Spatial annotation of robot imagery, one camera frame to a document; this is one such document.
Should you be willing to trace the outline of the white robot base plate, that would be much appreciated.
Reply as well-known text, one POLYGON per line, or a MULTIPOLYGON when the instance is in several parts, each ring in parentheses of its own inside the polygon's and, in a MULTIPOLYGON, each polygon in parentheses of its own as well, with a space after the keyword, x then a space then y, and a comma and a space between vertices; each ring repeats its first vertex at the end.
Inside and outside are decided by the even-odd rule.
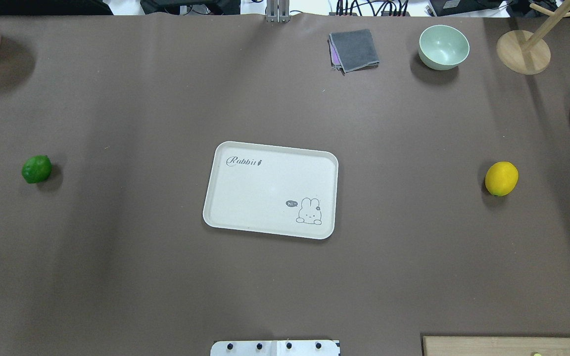
POLYGON ((239 340, 213 343, 211 356, 339 356, 334 340, 239 340))

